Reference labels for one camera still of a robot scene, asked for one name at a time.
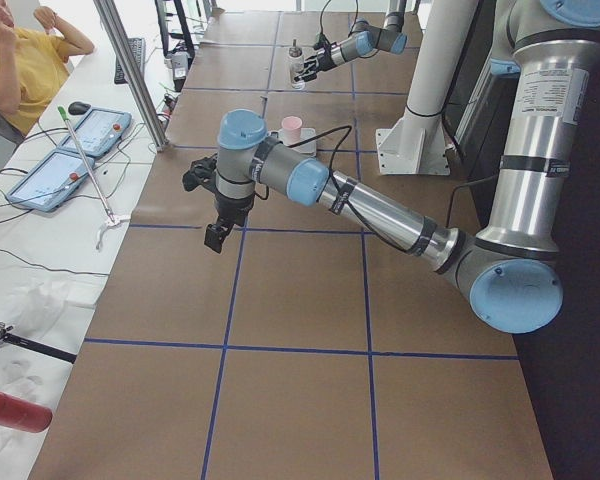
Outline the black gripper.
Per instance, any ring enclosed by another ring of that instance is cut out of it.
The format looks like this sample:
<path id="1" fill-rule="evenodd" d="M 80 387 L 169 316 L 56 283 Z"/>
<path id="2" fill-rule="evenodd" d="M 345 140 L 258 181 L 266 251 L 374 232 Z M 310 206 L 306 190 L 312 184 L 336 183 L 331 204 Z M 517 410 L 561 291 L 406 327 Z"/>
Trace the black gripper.
<path id="1" fill-rule="evenodd" d="M 333 60 L 331 57 L 331 51 L 321 49 L 305 59 L 303 64 L 304 70 L 312 71 L 329 71 L 333 68 Z M 294 82 L 297 84 L 305 84 L 306 82 L 313 81 L 317 78 L 316 72 L 302 73 L 294 77 Z"/>
<path id="2" fill-rule="evenodd" d="M 218 218 L 214 224 L 207 225 L 204 245 L 216 253 L 221 253 L 229 230 L 243 229 L 253 206 L 254 194 L 235 199 L 217 192 L 215 208 Z"/>

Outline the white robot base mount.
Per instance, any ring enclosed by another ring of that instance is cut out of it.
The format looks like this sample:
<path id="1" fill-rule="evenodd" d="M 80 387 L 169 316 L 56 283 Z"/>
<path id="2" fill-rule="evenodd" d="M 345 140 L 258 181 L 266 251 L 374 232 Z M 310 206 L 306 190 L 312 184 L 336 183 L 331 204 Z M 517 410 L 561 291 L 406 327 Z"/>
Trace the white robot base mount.
<path id="1" fill-rule="evenodd" d="M 450 174 L 442 116 L 478 5 L 432 3 L 403 116 L 392 128 L 376 131 L 382 175 Z"/>

